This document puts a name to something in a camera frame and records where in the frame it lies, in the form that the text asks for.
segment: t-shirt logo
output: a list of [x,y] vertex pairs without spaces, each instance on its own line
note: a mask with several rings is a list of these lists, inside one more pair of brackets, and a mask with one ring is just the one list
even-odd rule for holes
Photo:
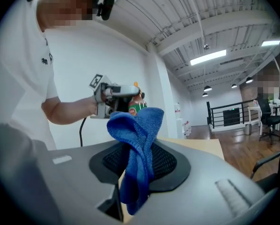
[[43,64],[46,64],[46,65],[47,65],[47,64],[48,64],[48,61],[47,61],[47,59],[45,59],[45,58],[42,58],[42,63],[43,63]]

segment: white t-shirt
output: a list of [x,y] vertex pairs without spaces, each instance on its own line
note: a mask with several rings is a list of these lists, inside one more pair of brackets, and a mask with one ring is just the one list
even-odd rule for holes
[[[43,141],[49,150],[55,150],[41,105],[58,94],[53,80],[53,57],[36,17],[37,1],[16,0],[3,19],[0,66],[4,66],[25,90],[8,120],[9,125],[25,132],[31,139]],[[0,90],[9,93],[12,88],[3,86]]]

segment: white wall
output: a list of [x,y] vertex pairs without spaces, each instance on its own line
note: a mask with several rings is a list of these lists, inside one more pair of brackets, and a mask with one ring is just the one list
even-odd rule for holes
[[[207,97],[202,97],[203,93],[203,88],[190,93],[193,108],[193,119],[191,123],[192,126],[207,125],[208,111],[206,102],[210,102],[211,108],[242,102],[240,89],[232,89],[229,84],[220,84],[218,86],[214,86],[212,91],[207,92],[209,94],[209,96]],[[216,112],[221,112],[223,110],[237,107],[241,107],[241,105],[219,109],[216,110]],[[223,120],[223,118],[217,118],[214,120],[219,121]]]
[[[138,82],[150,104],[147,85],[146,55],[121,40],[88,28],[82,31],[51,30],[47,40],[53,55],[54,80],[61,101],[72,102],[93,95],[88,85],[96,73],[107,75],[117,84]],[[108,120],[88,118],[83,127],[83,144],[112,140]],[[57,149],[79,147],[82,121],[71,125],[50,124]]]
[[182,84],[182,82],[178,80],[178,78],[174,77],[173,74],[168,74],[173,95],[173,102],[180,104],[183,123],[189,121],[190,125],[192,125],[193,115],[190,92]]

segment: black mesh pad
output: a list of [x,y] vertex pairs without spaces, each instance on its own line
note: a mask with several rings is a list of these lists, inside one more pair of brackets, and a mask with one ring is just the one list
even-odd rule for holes
[[[118,176],[121,176],[128,164],[129,149],[130,146],[125,144],[106,155],[102,160],[103,165]],[[177,161],[173,155],[154,143],[151,146],[151,151],[154,180],[160,179],[174,170]]]
[[[116,145],[95,154],[90,170],[103,183],[118,184],[127,167],[130,145],[118,142]],[[155,140],[151,145],[154,180],[149,183],[150,192],[172,191],[188,177],[191,166],[187,158]]]
[[130,146],[128,144],[124,144],[117,150],[106,155],[102,159],[103,165],[121,177],[129,162],[129,150]]
[[156,144],[152,144],[152,167],[154,179],[160,179],[171,173],[176,167],[176,158]]

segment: black metal railing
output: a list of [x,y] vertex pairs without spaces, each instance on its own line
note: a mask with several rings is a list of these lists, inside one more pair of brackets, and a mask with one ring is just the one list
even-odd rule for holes
[[[231,126],[235,124],[244,124],[249,121],[248,103],[252,100],[229,104],[220,107],[210,107],[210,103],[207,102],[208,109],[208,123],[213,128],[220,126]],[[251,120],[258,119],[258,111],[251,111]]]

